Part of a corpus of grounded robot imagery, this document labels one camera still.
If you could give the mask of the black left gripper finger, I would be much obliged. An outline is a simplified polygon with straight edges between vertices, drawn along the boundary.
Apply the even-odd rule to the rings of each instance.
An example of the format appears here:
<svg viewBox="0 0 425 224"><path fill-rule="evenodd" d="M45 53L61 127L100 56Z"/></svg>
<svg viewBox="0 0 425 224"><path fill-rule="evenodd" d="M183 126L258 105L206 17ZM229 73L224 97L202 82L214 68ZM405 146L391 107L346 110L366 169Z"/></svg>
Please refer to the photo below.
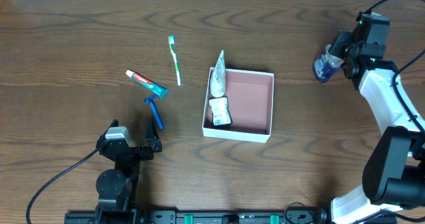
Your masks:
<svg viewBox="0 0 425 224"><path fill-rule="evenodd" d="M157 130L155 129L155 124L153 117L149 119L146 131L145 131L145 141L149 145L160 145L161 141L159 139L159 136L157 134Z"/></svg>
<svg viewBox="0 0 425 224"><path fill-rule="evenodd" d="M116 119L114 119L106 132L113 132L118 127L118 124L119 122Z"/></svg>

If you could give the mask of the clear spray bottle blue liquid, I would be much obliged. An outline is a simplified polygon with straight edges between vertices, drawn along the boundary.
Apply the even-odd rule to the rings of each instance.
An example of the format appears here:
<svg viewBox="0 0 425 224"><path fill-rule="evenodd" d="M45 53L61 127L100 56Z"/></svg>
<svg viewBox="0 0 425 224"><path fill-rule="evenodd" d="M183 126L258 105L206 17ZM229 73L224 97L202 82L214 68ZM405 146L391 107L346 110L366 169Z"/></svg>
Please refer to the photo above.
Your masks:
<svg viewBox="0 0 425 224"><path fill-rule="evenodd" d="M330 48L331 45L327 45L325 51L313 63L313 73L320 83L328 82L344 63L343 59L329 53Z"/></svg>

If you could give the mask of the green white soap packet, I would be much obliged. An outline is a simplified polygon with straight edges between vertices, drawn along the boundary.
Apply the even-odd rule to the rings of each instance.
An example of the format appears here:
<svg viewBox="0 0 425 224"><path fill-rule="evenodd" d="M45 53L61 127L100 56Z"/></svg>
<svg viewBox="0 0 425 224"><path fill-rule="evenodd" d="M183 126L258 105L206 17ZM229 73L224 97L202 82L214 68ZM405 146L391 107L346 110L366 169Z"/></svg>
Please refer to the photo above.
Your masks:
<svg viewBox="0 0 425 224"><path fill-rule="evenodd" d="M214 126L230 125L232 120L228 111L228 98L213 98L209 100Z"/></svg>

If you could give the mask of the white shampoo tube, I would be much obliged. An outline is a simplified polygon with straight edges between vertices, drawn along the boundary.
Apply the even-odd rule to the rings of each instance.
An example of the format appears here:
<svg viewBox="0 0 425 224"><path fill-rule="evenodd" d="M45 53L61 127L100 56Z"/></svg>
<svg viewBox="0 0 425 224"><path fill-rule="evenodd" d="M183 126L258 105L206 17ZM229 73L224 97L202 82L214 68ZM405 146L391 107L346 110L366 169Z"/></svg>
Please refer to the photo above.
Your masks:
<svg viewBox="0 0 425 224"><path fill-rule="evenodd" d="M215 68L210 78L210 94L215 98L220 98L226 92L226 67L224 51L221 50Z"/></svg>

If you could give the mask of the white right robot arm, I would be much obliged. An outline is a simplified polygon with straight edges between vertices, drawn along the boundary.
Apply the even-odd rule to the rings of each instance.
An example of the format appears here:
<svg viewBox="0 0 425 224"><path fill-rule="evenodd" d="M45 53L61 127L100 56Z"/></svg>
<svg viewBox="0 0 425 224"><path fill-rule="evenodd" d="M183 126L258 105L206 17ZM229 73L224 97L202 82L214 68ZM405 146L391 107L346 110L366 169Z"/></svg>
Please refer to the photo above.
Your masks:
<svg viewBox="0 0 425 224"><path fill-rule="evenodd" d="M367 100L381 138L362 183L331 202L333 223L366 223L379 215L424 206L424 119L406 95L398 69L383 58L390 21L373 13L356 18L329 52L343 59L345 76Z"/></svg>

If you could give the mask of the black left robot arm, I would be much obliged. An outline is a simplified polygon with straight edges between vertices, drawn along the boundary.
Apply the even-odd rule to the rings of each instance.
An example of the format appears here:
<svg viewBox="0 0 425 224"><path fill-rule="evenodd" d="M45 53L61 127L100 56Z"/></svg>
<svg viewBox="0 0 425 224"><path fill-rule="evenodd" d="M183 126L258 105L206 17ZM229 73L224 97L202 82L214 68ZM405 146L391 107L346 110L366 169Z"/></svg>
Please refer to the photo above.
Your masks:
<svg viewBox="0 0 425 224"><path fill-rule="evenodd" d="M154 158L162 151L153 118L145 131L145 146L131 147L131 138L125 126L113 120L98 138L96 149L101 156L114 162L114 168L102 172L96 180L98 205L95 223L149 223L147 211L135 202L140 175L140 163Z"/></svg>

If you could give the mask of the blue disposable razor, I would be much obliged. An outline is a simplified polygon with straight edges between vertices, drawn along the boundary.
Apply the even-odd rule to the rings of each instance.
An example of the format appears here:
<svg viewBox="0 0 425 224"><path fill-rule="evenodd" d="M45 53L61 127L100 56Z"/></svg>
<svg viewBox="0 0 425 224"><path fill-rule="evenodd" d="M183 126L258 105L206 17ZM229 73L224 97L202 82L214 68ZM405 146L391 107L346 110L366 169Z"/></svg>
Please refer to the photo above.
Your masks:
<svg viewBox="0 0 425 224"><path fill-rule="evenodd" d="M162 129L164 129L163 122L162 122L161 117L159 115L159 111L158 111L158 109L157 109L157 107L156 107L156 105L154 103L154 100L156 98L157 98L156 95L149 96L149 97L144 98L143 99L143 102L146 103L146 104L149 104L149 106L150 106L150 108L151 108L151 110L153 112L153 115L155 117L155 120L157 122L157 125L162 130Z"/></svg>

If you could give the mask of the red green toothpaste tube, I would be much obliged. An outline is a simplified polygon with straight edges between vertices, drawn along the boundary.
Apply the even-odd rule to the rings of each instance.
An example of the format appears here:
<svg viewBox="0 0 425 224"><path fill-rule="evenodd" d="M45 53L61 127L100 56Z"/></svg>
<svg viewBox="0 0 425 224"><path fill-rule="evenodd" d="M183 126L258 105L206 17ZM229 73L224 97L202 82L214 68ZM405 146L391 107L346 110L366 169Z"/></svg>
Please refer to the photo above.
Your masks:
<svg viewBox="0 0 425 224"><path fill-rule="evenodd" d="M132 70L126 70L126 75L130 77L132 80L136 81L138 84L142 85L143 87L150 90L152 93L157 95L160 98L164 98L166 94L168 93L168 89L165 87L157 84L156 82L146 78L144 75L132 71Z"/></svg>

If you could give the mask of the green white toothbrush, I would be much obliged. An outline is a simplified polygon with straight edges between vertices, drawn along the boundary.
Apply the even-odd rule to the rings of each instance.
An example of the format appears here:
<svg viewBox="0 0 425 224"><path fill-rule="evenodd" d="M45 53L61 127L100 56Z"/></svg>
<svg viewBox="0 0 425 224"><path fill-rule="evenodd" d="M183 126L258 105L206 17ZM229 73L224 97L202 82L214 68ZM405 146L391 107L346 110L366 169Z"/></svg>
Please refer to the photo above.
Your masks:
<svg viewBox="0 0 425 224"><path fill-rule="evenodd" d="M180 70L179 70L177 54L175 53L175 51L173 49L173 45L175 44L175 36L174 35L170 35L168 37L168 43L169 43L170 53L173 57L173 62L174 62L174 65L175 65L175 72L176 72L176 76L177 76L177 85L180 86L181 85L181 73L180 73Z"/></svg>

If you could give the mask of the white cardboard box pink inside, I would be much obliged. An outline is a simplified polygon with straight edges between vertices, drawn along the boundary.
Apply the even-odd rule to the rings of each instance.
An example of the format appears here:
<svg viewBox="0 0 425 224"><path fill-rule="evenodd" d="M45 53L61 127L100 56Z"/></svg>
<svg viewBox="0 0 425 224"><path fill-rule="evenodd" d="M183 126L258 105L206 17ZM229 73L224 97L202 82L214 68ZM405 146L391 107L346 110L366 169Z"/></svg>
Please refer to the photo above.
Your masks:
<svg viewBox="0 0 425 224"><path fill-rule="evenodd" d="M226 69L226 93L232 123L214 126L207 88L203 111L203 136L265 143L272 133L274 74Z"/></svg>

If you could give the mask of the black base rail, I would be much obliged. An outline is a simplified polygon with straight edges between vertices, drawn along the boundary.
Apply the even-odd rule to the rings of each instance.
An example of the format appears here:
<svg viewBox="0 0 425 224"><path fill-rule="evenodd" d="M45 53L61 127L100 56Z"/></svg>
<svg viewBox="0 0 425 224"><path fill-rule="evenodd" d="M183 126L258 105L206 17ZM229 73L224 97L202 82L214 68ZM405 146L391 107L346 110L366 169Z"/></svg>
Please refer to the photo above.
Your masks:
<svg viewBox="0 0 425 224"><path fill-rule="evenodd" d="M143 214L67 213L65 224L133 223L133 224L326 224L331 220L324 209L289 209L283 212L188 212L150 211Z"/></svg>

